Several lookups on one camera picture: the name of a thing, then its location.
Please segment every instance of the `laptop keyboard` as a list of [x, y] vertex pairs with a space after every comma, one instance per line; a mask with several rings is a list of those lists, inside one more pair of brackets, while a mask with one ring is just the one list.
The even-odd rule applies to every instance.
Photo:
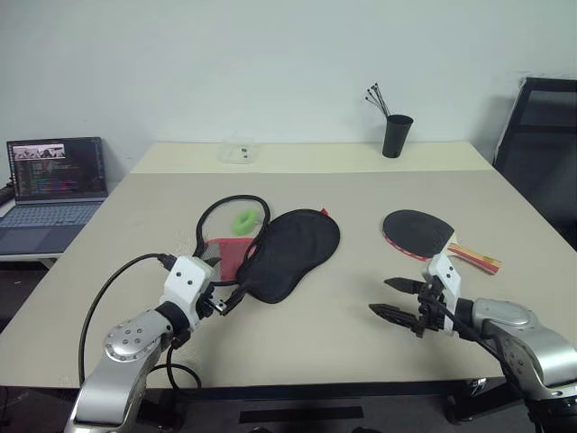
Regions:
[[0, 219], [0, 228], [83, 226], [99, 207], [100, 203], [83, 206], [14, 207]]

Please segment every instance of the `laptop screen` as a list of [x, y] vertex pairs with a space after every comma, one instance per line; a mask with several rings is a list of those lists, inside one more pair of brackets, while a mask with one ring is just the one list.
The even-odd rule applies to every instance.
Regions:
[[98, 137], [8, 142], [8, 159], [18, 202], [107, 196]]

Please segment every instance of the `black cable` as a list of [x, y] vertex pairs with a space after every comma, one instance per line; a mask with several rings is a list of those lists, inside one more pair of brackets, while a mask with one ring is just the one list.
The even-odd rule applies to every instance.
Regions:
[[172, 388], [177, 391], [180, 392], [183, 395], [186, 396], [195, 396], [196, 393], [190, 393], [190, 392], [186, 392], [185, 390], [183, 390], [182, 388], [179, 387], [179, 385], [177, 384], [177, 381], [174, 380], [174, 374], [172, 372], [172, 368], [180, 368], [181, 370], [184, 370], [185, 368], [189, 374], [192, 375], [192, 377], [195, 378], [195, 381], [197, 382], [197, 387], [198, 389], [202, 388], [202, 382], [200, 381], [200, 377], [198, 377], [198, 375], [191, 369], [188, 369], [187, 367], [185, 367], [184, 365], [180, 365], [180, 364], [173, 364], [172, 363], [172, 353], [174, 352], [174, 347], [169, 347], [169, 350], [166, 353], [166, 374], [169, 377], [169, 382], [170, 382], [170, 386], [172, 386]]
[[8, 398], [10, 396], [10, 391], [8, 390], [7, 386], [4, 386], [5, 397], [4, 397], [4, 404], [2, 405], [2, 417], [0, 417], [0, 433], [2, 432], [2, 427], [6, 420], [6, 408], [8, 407]]
[[441, 311], [443, 311], [443, 313], [449, 319], [451, 319], [454, 324], [459, 326], [457, 331], [463, 332], [467, 337], [469, 337], [471, 340], [473, 340], [475, 343], [477, 343], [483, 349], [485, 349], [487, 352], [489, 352], [491, 356], [493, 356], [497, 361], [499, 361], [499, 363], [501, 364], [501, 368], [503, 370], [507, 371], [507, 373], [510, 375], [511, 380], [516, 380], [517, 377], [515, 376], [515, 373], [511, 369], [511, 366], [507, 363], [507, 360], [503, 356], [501, 356], [495, 349], [493, 349], [490, 345], [488, 345], [481, 338], [479, 333], [477, 333], [477, 331], [475, 331], [474, 329], [469, 327], [462, 320], [457, 318], [451, 311], [449, 311], [447, 309], [447, 307], [441, 301], [439, 301], [438, 299], [435, 299], [435, 298], [428, 298], [428, 299], [421, 298], [421, 301], [428, 303], [428, 304], [434, 304], [437, 308], [439, 308]]
[[85, 346], [86, 346], [86, 342], [87, 342], [88, 326], [90, 325], [90, 320], [92, 319], [92, 316], [94, 315], [96, 307], [98, 306], [98, 302], [100, 302], [100, 300], [102, 299], [102, 297], [104, 296], [104, 294], [106, 293], [106, 291], [108, 290], [110, 285], [114, 282], [114, 280], [116, 280], [120, 276], [120, 274], [123, 273], [124, 271], [126, 271], [128, 268], [130, 268], [134, 264], [141, 262], [142, 260], [146, 260], [146, 259], [159, 259], [161, 262], [163, 262], [163, 264], [165, 264], [163, 260], [165, 260], [167, 256], [168, 256], [167, 254], [162, 254], [162, 253], [148, 253], [148, 254], [139, 255], [138, 257], [132, 259], [127, 264], [125, 264], [118, 271], [116, 271], [105, 282], [104, 286], [102, 286], [102, 289], [100, 289], [100, 291], [97, 293], [96, 297], [92, 301], [92, 305], [90, 306], [90, 309], [88, 310], [87, 316], [84, 319], [84, 324], [82, 325], [82, 330], [80, 331], [80, 343], [78, 344], [78, 380], [80, 382], [80, 386], [82, 386], [82, 383], [84, 383], [84, 381], [86, 380], [85, 370], [84, 370], [84, 351], [85, 351]]
[[[169, 369], [169, 365], [168, 364], [158, 364], [155, 365], [154, 368], [152, 368], [151, 373], [152, 372], [156, 372], [157, 370], [161, 370], [163, 368], [166, 368], [167, 371]], [[202, 382], [200, 380], [200, 377], [198, 376], [198, 374], [192, 369], [192, 368], [188, 368], [185, 365], [182, 364], [171, 364], [170, 368], [176, 368], [177, 370], [182, 370], [184, 372], [187, 372], [188, 374], [190, 374], [192, 376], [192, 378], [195, 380], [195, 382], [197, 383], [197, 388], [201, 389], [202, 388]]]

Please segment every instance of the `black cup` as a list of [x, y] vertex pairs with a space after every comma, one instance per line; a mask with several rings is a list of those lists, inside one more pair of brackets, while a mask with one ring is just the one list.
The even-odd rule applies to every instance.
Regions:
[[383, 156], [398, 158], [412, 124], [413, 118], [408, 115], [390, 115], [387, 117], [387, 131], [385, 132], [385, 142], [382, 145]]

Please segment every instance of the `table tennis paddle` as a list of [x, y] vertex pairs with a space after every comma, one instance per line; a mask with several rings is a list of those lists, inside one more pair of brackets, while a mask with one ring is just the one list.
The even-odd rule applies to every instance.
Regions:
[[442, 219], [418, 210], [397, 210], [387, 215], [382, 223], [385, 239], [402, 253], [418, 260], [428, 260], [445, 252], [495, 274], [501, 262], [475, 253], [457, 241], [454, 229]]

